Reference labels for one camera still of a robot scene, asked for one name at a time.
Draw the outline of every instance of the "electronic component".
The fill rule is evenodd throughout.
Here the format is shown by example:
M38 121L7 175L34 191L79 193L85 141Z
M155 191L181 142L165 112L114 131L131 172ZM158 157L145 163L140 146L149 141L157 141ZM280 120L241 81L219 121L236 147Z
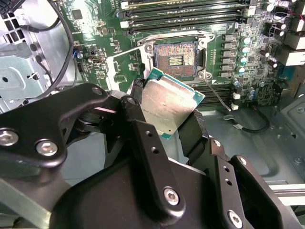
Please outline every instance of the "electronic component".
M230 58L223 58L223 59L222 59L222 62L223 62L224 64L229 64L229 63L231 62L231 59L230 59Z
M272 67L272 68L276 68L277 67L277 63L274 61L268 61L268 64Z
M228 76L229 76L228 72L220 73L220 77L222 78L228 78Z
M305 31L305 21L299 18L293 18L290 29L295 32Z
M248 89L248 93L249 93L250 95L254 95L254 94L255 94L255 89L254 89L253 87L250 87L250 88Z
M90 53L90 55L96 55L98 53L98 48L96 46L91 47L89 49L89 53Z
M153 68L144 83L141 108L145 120L154 124L159 135L169 139L204 97L202 93Z
M237 72L240 73L240 74L243 74L243 73L246 71L246 69L245 69L243 66L238 66L238 67L236 68L236 70L237 70Z
M82 19L81 10L72 10L72 16L75 20Z
M232 48L232 43L223 43L224 49L231 49Z
M231 42L231 41L233 41L233 35L231 35L231 34L225 35L225 36L224 36L224 40L225 40L226 42Z
M230 57L231 51L223 51L223 57Z
M295 6L295 12L301 15L305 14L305 2L299 1Z
M250 38L250 37L247 37L247 36L243 36L240 40L241 40L241 42L244 43L245 45L248 45L248 44L250 44L250 42L251 42L251 38Z
M300 37L300 35L289 33L286 35L284 43L295 50L305 49L305 37Z
M286 24L284 24L284 23L281 23L281 22L277 22L276 24L275 24L275 26L278 28L278 29L280 29L280 30L284 30L284 29L286 29Z
M238 57L238 61L241 64L246 64L247 63L247 58L245 58L244 56L240 56L240 57Z
M238 100L240 97L240 94L233 92L233 99Z
M223 66L221 66L221 70L222 71L228 71L228 70L230 70L230 66L229 65L223 65Z
M157 44L155 66L173 77L197 75L197 42Z
M264 5L264 10L267 12L273 11L274 8L275 8L274 4L271 4L271 3L267 3Z
M267 52L267 51L265 51L265 50L261 50L261 51L259 51L259 53L260 53L263 57L266 57L266 58L270 56L270 53Z
M257 27L258 26L258 21L253 21L252 23L251 23L251 28L255 28L255 27Z
M249 52L249 48L246 46L242 46L240 47L239 51L241 51L242 53L246 54Z
M232 109L232 111L236 111L236 110L238 110L238 105L235 105L235 104L233 104L233 103L231 103L231 109Z
M279 47L276 50L275 58L285 66L303 65L305 51L292 51L286 47Z

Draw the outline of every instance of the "chip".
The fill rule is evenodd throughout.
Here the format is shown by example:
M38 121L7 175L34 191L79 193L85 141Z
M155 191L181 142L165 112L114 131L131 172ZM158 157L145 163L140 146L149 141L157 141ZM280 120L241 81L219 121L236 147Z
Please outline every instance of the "chip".
M230 70L230 66L229 65L223 65L223 66L221 66L221 70L222 71L228 71L228 70Z
M256 28L258 26L258 21L253 21L252 23L251 23L251 27L252 28Z
M250 56L249 58L248 58L248 62L253 62L254 61L254 56Z
M225 35L225 36L224 36L224 40L225 40L226 42L232 41L232 40L233 40L233 35Z
M231 51L223 51L223 56L224 57L230 57L231 56Z
M157 44L154 46L155 67L172 77L197 75L198 42Z
M82 19L81 10L72 10L72 16L75 20Z
M263 12L263 10L260 9L260 8L258 8L258 9L255 10L255 14L261 14L262 12Z
M224 49L231 49L232 45L232 43L224 43Z
M223 63L228 64L230 63L230 58L223 58Z
M222 78L228 78L229 73L225 72L225 73L220 73L220 77Z

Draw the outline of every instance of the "white connector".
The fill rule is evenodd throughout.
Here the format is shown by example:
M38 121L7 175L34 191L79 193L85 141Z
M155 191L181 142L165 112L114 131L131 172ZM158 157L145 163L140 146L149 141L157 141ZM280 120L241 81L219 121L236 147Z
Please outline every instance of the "white connector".
M240 99L240 94L233 92L233 99Z
M235 105L235 104L231 104L231 109L232 109L232 111L236 111L236 110L238 110L238 105Z

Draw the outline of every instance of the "mounting hole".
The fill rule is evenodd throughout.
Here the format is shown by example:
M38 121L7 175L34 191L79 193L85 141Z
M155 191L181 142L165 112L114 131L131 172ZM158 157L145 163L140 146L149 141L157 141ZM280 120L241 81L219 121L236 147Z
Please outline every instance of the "mounting hole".
M224 170L227 171L227 172L230 172L230 170L228 169L227 166L224 166Z
M129 97L129 98L127 99L127 101L128 101L129 103L133 104L133 105L136 105L136 101L135 101L133 98L131 98L131 97Z
M225 180L227 182L228 185L232 186L232 182L229 179Z
M147 135L148 137L152 137L152 136L153 136L153 134L152 134L150 131L146 131L145 133L146 133L146 135Z
M154 154L159 153L159 151L157 150L157 148L156 148L156 147L152 147L152 152L153 152Z

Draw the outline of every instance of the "silver screw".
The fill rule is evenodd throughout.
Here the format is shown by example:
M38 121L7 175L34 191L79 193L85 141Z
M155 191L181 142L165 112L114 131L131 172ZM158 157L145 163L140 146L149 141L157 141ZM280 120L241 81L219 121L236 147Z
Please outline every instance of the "silver screw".
M241 160L241 162L246 166L247 165L247 161L243 158L243 157L240 157L239 158Z
M58 148L54 142L41 141L36 145L36 150L41 155L52 156L52 155L56 154Z
M214 140L214 142L215 142L215 144L216 144L218 147L221 147L221 144L220 144L220 142L219 142L219 141Z
M1 130L0 131L0 146L12 146L18 142L18 135L10 130Z
M92 91L93 91L94 93L98 94L98 95L101 95L101 94L102 94L102 91L101 91L100 88L98 88L98 87L92 88Z
M301 157L296 157L295 159L294 159L294 161L295 161L295 163L296 164L301 164L302 162L303 162L303 160L302 160L302 158Z
M146 50L148 50L148 51L153 50L153 46L152 46L151 44L148 44L148 45L146 46Z
M79 52L79 53L76 54L76 57L78 59L82 59L84 57L84 55L81 52Z
M179 203L179 196L172 188L164 189L164 196L171 205L177 205Z
M228 217L230 219L230 221L233 223L233 225L236 227L236 228L242 228L243 227L243 222L242 220L240 219L240 217L235 213L233 212L232 210L228 210Z
M296 111L298 113L303 113L304 112L304 108L303 107L298 107Z

